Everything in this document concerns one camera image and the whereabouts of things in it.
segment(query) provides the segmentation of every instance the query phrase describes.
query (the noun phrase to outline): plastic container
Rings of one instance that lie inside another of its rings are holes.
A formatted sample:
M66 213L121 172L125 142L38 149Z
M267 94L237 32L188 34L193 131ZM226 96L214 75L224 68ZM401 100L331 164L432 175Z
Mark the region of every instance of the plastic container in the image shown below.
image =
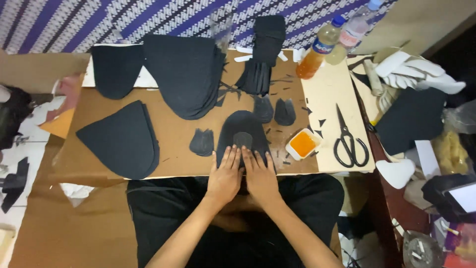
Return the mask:
M296 67L296 75L301 79L310 79L317 72L321 66L324 57L331 53L332 49L339 40L340 27L346 20L337 15L332 19L332 22L322 27L317 32L317 37L314 40L309 53Z
M289 141L285 149L294 160L301 160L314 152L320 144L321 139L305 128Z
M370 0L367 5L360 7L357 12L350 17L348 22L342 27L339 41L332 52L326 55L326 62L331 65L341 63L350 50L364 38L366 32L374 22L382 0Z

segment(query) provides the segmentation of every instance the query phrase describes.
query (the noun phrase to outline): scissor blade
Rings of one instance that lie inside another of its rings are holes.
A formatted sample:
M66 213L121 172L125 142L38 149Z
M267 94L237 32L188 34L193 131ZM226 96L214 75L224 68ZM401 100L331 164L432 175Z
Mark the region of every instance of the scissor blade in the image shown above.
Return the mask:
M344 122L344 117L342 116L342 113L340 112L340 109L339 109L339 105L337 105L337 103L336 103L336 107L337 107L337 117L339 118L340 128L343 129L344 127L346 127L346 122Z

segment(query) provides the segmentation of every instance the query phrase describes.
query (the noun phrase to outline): blue bottle cap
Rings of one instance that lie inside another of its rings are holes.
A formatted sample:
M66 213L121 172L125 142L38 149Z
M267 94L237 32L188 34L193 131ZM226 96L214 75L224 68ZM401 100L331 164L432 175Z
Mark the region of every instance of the blue bottle cap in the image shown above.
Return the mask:
M367 7L368 9L372 11L376 11L380 8L381 5L382 5L381 0L370 0L370 2L367 4Z
M344 24L346 22L346 19L344 19L344 17L342 17L341 15L336 15L333 19L332 19L332 25L334 25L335 27L340 27L342 26L342 24Z

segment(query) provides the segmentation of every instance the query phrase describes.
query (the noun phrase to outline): plastic bottle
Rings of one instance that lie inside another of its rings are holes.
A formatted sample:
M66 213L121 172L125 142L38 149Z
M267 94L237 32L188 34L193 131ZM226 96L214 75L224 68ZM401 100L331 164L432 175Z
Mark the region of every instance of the plastic bottle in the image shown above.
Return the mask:
M374 17L382 4L381 0L370 0L370 2L362 6L354 13L349 21L342 27L339 42L332 52L326 56L326 62L331 65L341 63L353 49L357 43L364 37L365 33L370 29Z
M309 53L298 64L296 74L301 79L310 79L321 66L324 57L329 54L339 40L340 27L346 20L337 15L332 22L317 32Z

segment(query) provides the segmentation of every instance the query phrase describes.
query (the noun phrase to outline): black pants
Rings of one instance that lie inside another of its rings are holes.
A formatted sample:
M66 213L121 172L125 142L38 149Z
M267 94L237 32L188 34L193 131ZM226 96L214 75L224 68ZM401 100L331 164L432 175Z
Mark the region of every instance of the black pants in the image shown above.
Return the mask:
M127 201L136 230L137 258L143 268L207 190L207 178L177 177L129 181ZM286 177L279 191L296 215L329 246L344 201L342 185L327 174ZM187 267L303 267L277 226L265 224L250 233L229 233L209 226Z

